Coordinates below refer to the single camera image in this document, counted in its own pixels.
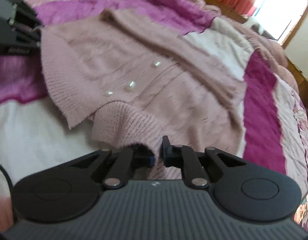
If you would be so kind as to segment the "white plush toy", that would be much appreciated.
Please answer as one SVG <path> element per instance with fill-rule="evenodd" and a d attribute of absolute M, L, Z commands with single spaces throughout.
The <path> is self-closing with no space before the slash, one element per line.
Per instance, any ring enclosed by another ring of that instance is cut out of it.
<path fill-rule="evenodd" d="M 264 28 L 254 17 L 249 17 L 243 25 L 246 28 L 253 29 L 259 35 L 262 35 L 264 33 Z"/>

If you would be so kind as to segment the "pink crumpled duvet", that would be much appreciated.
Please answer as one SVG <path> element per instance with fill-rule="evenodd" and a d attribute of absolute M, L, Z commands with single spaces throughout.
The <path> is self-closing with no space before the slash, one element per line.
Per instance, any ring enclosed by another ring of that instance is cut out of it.
<path fill-rule="evenodd" d="M 208 11 L 221 16 L 234 26 L 245 38 L 252 44 L 255 50 L 261 52 L 262 57 L 270 63 L 272 71 L 277 73 L 289 86 L 296 92 L 299 92 L 297 80 L 289 71 L 292 63 L 285 56 L 282 47 L 274 40 L 265 38 L 253 29 L 246 28 L 243 24 L 246 20 L 241 16 L 230 16 L 229 12 L 225 12 L 225 5 L 217 5 L 215 0 L 148 0 L 151 2 L 167 1 L 168 5 L 177 5 L 190 10 L 199 8 L 201 11 Z"/>

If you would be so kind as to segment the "magenta white patchwork blanket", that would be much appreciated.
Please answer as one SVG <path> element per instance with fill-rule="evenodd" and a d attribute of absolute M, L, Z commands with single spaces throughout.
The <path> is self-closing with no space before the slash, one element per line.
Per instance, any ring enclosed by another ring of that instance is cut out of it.
<path fill-rule="evenodd" d="M 10 189 L 99 148 L 219 148 L 308 193 L 308 120 L 279 44 L 203 0 L 29 0 L 43 51 L 0 56 L 0 232 Z"/>

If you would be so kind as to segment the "pink knit cardigan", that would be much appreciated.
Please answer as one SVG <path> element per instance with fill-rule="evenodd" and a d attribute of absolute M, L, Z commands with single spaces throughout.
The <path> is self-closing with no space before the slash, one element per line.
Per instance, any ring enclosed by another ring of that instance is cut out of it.
<path fill-rule="evenodd" d="M 196 151 L 238 154 L 245 82 L 215 56 L 132 9 L 44 27 L 41 62 L 49 96 L 73 128 L 91 120 L 93 140 L 146 146 L 149 179 L 174 179 L 162 137 Z"/>

